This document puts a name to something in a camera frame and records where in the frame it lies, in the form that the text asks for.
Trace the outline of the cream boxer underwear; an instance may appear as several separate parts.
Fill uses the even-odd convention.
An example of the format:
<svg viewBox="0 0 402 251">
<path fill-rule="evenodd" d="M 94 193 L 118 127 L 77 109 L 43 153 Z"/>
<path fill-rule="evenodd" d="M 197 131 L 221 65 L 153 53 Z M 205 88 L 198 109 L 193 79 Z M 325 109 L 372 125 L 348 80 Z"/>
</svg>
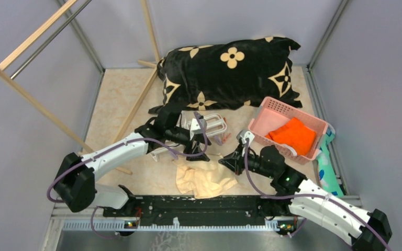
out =
<svg viewBox="0 0 402 251">
<path fill-rule="evenodd" d="M 210 161 L 175 159 L 176 186 L 180 193 L 191 193 L 196 199 L 209 199 L 224 194 L 238 184 L 235 174 L 219 163 L 221 154 L 208 154 Z"/>
</svg>

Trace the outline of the white clip hanger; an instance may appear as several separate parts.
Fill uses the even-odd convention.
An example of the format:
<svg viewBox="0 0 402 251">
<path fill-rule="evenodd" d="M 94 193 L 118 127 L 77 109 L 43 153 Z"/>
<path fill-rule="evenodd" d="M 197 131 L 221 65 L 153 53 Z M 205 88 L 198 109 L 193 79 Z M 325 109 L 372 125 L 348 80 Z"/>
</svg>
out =
<svg viewBox="0 0 402 251">
<path fill-rule="evenodd" d="M 184 115 L 181 115 L 180 117 L 181 118 L 179 118 L 177 125 L 182 126 L 184 129 L 189 129 L 189 126 L 191 125 L 191 120 L 186 119 Z M 206 116 L 204 116 L 204 118 L 207 122 L 206 134 L 207 134 L 208 138 L 210 140 L 213 139 L 213 141 L 216 143 L 214 136 L 219 135 L 221 137 L 221 139 L 223 140 L 223 137 L 225 136 L 225 132 L 228 129 L 225 118 L 222 117 L 218 113 L 212 113 L 212 114 L 206 115 Z M 167 146 L 176 150 L 180 146 L 180 144 L 170 143 Z M 158 162 L 159 155 L 164 152 L 168 152 L 168 151 L 169 151 L 168 149 L 161 147 L 161 148 L 158 148 L 157 150 L 152 151 L 150 153 L 150 155 L 155 162 Z"/>
</svg>

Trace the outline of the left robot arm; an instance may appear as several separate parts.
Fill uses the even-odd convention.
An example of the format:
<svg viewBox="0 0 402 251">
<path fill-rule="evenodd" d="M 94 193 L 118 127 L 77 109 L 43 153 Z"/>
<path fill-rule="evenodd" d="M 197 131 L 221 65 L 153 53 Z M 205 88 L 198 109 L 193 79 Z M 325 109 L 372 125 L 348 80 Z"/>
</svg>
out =
<svg viewBox="0 0 402 251">
<path fill-rule="evenodd" d="M 135 197 L 125 186 L 97 184 L 108 172 L 159 148 L 189 161 L 209 161 L 205 152 L 211 142 L 205 118 L 194 112 L 194 119 L 186 129 L 179 123 L 181 112 L 179 106 L 166 105 L 125 138 L 89 154 L 66 155 L 47 190 L 48 200 L 64 203 L 74 213 L 95 206 L 117 210 L 123 216 L 132 215 L 136 209 Z"/>
</svg>

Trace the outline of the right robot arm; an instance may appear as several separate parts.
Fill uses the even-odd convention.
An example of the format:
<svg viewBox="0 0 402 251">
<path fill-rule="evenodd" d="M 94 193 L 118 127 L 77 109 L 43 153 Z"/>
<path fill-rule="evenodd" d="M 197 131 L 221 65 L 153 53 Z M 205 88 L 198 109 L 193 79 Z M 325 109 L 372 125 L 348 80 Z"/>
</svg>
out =
<svg viewBox="0 0 402 251">
<path fill-rule="evenodd" d="M 352 250 L 390 250 L 392 230 L 386 214 L 368 211 L 336 197 L 287 165 L 276 147 L 263 147 L 256 154 L 247 145 L 239 144 L 234 152 L 221 158 L 219 164 L 236 175 L 251 172 L 270 178 L 275 195 L 261 191 L 248 177 L 259 194 L 274 200 L 279 215 L 293 214 L 312 221 L 341 238 Z"/>
</svg>

